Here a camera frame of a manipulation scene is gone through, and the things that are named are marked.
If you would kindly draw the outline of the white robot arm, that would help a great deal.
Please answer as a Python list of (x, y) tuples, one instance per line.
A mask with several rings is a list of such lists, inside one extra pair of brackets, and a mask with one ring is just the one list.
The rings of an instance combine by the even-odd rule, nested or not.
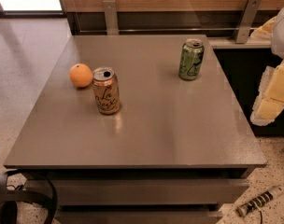
[(269, 34), (271, 51), (282, 59), (276, 68), (267, 66), (262, 74), (250, 115), (250, 121), (257, 126), (266, 126), (275, 121), (284, 110), (284, 7), (278, 14), (254, 32), (253, 36)]

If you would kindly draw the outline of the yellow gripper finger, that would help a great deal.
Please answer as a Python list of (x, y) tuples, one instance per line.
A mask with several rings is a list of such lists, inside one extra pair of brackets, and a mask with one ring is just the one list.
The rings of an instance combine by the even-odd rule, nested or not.
[(267, 66), (262, 74), (259, 94), (255, 99), (250, 121), (266, 126), (284, 110), (284, 60), (276, 68)]
[(250, 35), (250, 37), (261, 40), (270, 40), (276, 18), (277, 17), (271, 18), (270, 20), (265, 22), (262, 26), (255, 29)]

